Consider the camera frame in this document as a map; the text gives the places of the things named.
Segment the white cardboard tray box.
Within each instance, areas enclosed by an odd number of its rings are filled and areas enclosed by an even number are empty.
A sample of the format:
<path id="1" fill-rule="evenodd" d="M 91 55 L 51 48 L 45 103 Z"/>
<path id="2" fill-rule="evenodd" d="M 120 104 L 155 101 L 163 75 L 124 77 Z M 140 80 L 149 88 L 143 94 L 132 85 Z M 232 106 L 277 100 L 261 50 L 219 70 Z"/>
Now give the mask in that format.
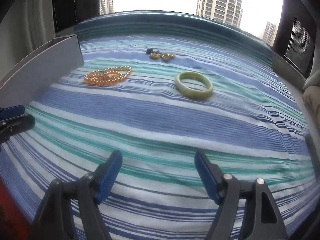
<path id="1" fill-rule="evenodd" d="M 51 84 L 83 65 L 79 35 L 65 35 L 48 41 L 1 79 L 1 107 L 28 105 Z"/>

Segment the blue striped bed sheet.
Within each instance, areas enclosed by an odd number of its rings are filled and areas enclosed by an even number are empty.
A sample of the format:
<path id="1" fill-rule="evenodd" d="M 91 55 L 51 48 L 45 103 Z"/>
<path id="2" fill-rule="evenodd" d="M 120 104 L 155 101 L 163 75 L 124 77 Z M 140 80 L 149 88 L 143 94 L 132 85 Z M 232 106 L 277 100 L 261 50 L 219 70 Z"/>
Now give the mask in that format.
<path id="1" fill-rule="evenodd" d="M 1 178 L 29 220 L 53 179 L 78 179 L 114 150 L 123 164 L 100 206 L 114 239 L 205 237 L 217 205 L 196 171 L 197 150 L 238 179 L 263 178 L 289 235 L 311 215 L 319 181 L 308 123 L 265 42 L 156 11 L 100 16 L 74 31 L 84 65 L 34 98 L 26 111 L 35 127 L 1 146 Z M 152 60 L 148 48 L 175 58 Z M 181 72 L 206 76 L 212 96 L 182 96 Z"/>

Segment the green jade bangle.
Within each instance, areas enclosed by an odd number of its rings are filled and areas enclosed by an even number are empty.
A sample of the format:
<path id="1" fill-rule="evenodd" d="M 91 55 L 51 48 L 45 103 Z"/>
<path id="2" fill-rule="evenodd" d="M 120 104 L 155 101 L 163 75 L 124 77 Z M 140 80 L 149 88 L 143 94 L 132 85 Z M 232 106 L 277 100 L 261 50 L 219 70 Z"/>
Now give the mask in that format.
<path id="1" fill-rule="evenodd" d="M 212 96 L 213 84 L 197 72 L 181 72 L 175 77 L 175 86 L 182 96 L 195 100 L 206 100 Z"/>

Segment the dark window frame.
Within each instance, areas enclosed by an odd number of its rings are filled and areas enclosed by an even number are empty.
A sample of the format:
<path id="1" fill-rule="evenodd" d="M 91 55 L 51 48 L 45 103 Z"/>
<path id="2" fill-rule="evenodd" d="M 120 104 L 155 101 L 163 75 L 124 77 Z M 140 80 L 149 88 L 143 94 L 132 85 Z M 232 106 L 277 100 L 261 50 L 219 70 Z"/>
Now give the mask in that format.
<path id="1" fill-rule="evenodd" d="M 100 15 L 99 0 L 52 0 L 55 31 L 58 33 Z"/>

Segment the gold earrings pile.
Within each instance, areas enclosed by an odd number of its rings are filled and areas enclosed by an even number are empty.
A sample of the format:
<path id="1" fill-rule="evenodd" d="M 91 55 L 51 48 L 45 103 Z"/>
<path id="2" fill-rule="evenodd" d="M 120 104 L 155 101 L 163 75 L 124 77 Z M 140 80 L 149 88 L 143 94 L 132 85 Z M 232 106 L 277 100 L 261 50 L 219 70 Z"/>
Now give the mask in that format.
<path id="1" fill-rule="evenodd" d="M 146 50 L 146 54 L 152 60 L 159 60 L 161 59 L 164 62 L 171 61 L 175 58 L 175 55 L 172 53 L 162 53 L 159 50 L 154 50 L 153 48 L 148 48 Z"/>

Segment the grey air vent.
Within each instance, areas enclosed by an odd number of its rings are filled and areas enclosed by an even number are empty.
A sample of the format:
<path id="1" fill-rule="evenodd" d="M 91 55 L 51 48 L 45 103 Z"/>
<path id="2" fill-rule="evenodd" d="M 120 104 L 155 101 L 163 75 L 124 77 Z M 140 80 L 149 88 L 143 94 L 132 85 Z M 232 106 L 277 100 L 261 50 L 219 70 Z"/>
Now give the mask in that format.
<path id="1" fill-rule="evenodd" d="M 314 42 L 303 25 L 294 18 L 289 44 L 285 57 L 289 59 L 303 74 L 308 72 L 312 58 Z"/>

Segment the white curtain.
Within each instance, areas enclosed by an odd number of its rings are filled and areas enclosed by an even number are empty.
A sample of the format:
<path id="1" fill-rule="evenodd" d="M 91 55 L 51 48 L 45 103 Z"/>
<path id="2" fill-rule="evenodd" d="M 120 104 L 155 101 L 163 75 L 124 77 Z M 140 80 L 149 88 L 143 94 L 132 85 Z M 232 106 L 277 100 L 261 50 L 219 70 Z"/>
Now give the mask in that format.
<path id="1" fill-rule="evenodd" d="M 54 37 L 53 0 L 16 0 L 1 22 L 1 63 L 10 68 Z"/>

